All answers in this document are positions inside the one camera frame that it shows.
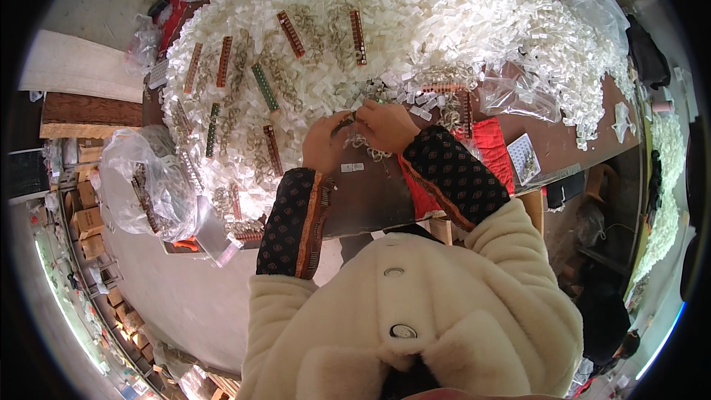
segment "fluorescent light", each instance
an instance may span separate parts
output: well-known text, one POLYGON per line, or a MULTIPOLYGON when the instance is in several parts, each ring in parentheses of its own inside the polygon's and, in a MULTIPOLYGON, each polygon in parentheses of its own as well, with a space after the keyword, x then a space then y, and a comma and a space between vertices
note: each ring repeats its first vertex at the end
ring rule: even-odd
POLYGON ((664 337, 664 340, 662 340, 662 343, 659 344, 659 347, 657 348, 656 351, 652 354, 652 357, 647 361, 647 364, 644 365, 642 370, 637 374, 637 377, 635 377, 635 380, 639 380, 642 378, 644 373, 649 369, 649 367, 652 365, 654 362, 654 359, 659 355, 659 352, 662 350, 662 347, 664 347, 664 344, 666 344, 666 340, 669 340, 669 336, 671 335, 671 331, 674 330, 674 326, 676 326, 676 323, 679 321, 679 317, 681 317, 681 313, 684 312, 684 307, 686 306, 686 303, 681 303, 681 308, 679 309, 679 313, 676 314, 676 318, 674 319, 674 323, 671 324, 671 327, 669 328, 669 332, 667 332, 667 335, 664 337))

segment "cream fleece coat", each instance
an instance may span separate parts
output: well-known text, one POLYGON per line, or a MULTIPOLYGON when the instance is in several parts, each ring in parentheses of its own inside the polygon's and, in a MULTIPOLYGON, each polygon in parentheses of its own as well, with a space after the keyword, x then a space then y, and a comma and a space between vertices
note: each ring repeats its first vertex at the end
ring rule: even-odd
POLYGON ((581 360, 582 319, 521 201, 465 244, 387 234, 322 288, 253 276, 238 398, 377 400, 388 367, 406 370, 414 354, 442 387, 565 395, 581 360), (416 337, 393 337, 396 324, 416 337))

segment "hair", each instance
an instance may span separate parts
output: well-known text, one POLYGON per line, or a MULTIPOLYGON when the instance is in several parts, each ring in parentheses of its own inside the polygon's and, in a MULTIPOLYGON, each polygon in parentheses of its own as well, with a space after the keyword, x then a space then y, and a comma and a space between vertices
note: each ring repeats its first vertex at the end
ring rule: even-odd
POLYGON ((637 349, 639 349, 640 342, 641 338, 639 337, 637 330, 635 329, 629 331, 625 336, 624 341, 622 342, 622 352, 620 353, 619 357, 622 359, 628 359, 632 357, 635 352, 637 352, 637 349))

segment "black bag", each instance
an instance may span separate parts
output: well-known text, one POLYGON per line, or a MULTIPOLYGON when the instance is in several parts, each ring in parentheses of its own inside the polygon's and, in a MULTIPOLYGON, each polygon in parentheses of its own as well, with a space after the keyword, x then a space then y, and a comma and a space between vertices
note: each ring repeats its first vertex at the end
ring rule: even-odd
POLYGON ((642 84, 649 85, 655 90, 659 90, 660 86, 669 85, 671 72, 666 57, 659 51, 649 33, 632 15, 628 15, 627 20, 630 24, 626 31, 629 52, 639 74, 639 80, 642 84))

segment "coat button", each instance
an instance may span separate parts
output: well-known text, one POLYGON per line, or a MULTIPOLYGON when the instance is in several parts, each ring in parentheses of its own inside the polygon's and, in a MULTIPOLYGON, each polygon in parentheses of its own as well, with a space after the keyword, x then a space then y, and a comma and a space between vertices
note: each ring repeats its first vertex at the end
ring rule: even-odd
POLYGON ((410 326, 396 324, 390 328, 390 336, 395 338, 417 338, 417 333, 410 326))
POLYGON ((401 276, 404 271, 399 267, 391 267, 384 272, 385 276, 401 276))

